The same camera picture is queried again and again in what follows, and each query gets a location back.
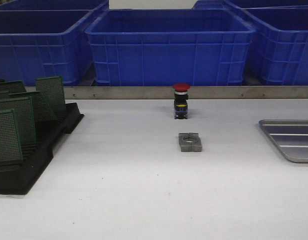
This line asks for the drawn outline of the leaning green circuit board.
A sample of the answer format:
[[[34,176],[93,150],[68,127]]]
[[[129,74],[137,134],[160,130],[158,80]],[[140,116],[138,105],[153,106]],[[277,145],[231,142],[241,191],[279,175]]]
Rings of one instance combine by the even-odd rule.
[[[10,93],[11,98],[31,97],[35,122],[55,121],[57,119],[41,91]]]

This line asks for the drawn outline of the silver metal tray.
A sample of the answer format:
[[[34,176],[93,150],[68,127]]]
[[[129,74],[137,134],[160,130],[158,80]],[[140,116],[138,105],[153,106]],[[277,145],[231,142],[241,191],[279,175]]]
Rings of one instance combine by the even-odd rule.
[[[308,163],[308,120],[263,119],[258,124],[286,160]]]

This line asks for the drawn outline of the far left rear circuit board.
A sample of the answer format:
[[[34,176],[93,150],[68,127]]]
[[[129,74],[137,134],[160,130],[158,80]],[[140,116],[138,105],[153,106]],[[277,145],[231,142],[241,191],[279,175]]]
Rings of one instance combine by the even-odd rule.
[[[21,80],[0,82],[0,91],[7,91],[10,94],[24,93],[26,88]]]

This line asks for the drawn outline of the black slotted board rack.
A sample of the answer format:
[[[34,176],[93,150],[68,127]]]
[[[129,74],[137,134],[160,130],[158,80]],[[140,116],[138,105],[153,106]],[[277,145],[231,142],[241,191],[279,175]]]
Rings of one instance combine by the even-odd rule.
[[[23,162],[0,165],[0,195],[26,195],[52,161],[56,143],[80,123],[84,115],[77,103],[65,106],[65,112],[56,113],[56,120],[35,124],[37,142],[21,146]]]

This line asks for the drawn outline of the red emergency stop button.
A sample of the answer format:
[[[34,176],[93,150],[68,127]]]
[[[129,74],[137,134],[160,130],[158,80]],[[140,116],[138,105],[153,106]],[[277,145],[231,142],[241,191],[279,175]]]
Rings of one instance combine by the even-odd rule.
[[[174,89],[174,119],[188,118],[188,89],[190,85],[187,83],[175,83]]]

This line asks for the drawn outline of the grey metal clamp block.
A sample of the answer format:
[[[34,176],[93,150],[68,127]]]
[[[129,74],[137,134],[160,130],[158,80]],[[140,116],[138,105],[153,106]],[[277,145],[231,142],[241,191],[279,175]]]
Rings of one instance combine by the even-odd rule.
[[[178,144],[181,152],[201,152],[203,149],[199,134],[195,132],[179,133]]]

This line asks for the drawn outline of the centre blue plastic crate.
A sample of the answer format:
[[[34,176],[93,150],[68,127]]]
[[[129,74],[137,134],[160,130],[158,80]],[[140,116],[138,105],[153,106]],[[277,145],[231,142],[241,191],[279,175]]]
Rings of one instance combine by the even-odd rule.
[[[254,29],[226,9],[112,9],[85,32],[100,86],[238,86]]]

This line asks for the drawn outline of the blue plastic crate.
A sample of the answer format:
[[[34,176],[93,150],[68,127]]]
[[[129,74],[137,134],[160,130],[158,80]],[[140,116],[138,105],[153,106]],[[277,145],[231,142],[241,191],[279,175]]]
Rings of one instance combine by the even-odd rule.
[[[85,32],[100,86],[238,86],[254,29],[226,9],[112,9]]]
[[[92,64],[85,30],[93,20],[91,10],[0,11],[0,79],[34,86],[61,76],[75,86]]]
[[[264,84],[308,86],[308,7],[246,8],[255,33],[246,64]]]

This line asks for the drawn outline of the far right blue crate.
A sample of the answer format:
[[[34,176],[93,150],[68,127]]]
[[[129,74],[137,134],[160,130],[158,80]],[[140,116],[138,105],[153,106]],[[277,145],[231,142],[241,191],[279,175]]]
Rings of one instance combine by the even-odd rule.
[[[308,7],[308,0],[197,0],[193,9]]]

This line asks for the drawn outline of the right blue plastic crate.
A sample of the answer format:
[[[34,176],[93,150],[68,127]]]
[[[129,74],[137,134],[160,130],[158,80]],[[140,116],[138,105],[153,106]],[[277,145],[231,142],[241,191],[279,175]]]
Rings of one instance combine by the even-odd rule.
[[[308,7],[246,8],[255,33],[246,64],[264,84],[308,86]]]

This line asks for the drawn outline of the left blue plastic crate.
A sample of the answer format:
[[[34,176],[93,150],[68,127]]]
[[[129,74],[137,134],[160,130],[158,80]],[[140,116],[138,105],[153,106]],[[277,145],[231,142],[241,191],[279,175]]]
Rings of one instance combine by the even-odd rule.
[[[0,11],[0,79],[34,86],[61,76],[75,86],[92,64],[85,30],[93,20],[91,10]]]

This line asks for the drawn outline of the far left blue crate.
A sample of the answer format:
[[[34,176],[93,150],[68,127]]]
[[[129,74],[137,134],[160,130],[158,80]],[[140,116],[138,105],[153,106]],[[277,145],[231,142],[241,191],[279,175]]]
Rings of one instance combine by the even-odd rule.
[[[0,11],[95,10],[108,7],[108,0],[12,0],[0,5]]]

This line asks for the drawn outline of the metal table edge rail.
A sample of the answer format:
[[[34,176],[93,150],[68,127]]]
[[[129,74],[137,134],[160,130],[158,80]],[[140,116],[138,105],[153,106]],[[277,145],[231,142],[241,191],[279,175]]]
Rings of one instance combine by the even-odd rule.
[[[67,100],[171,100],[171,86],[67,86]],[[190,100],[308,99],[308,86],[194,86]]]

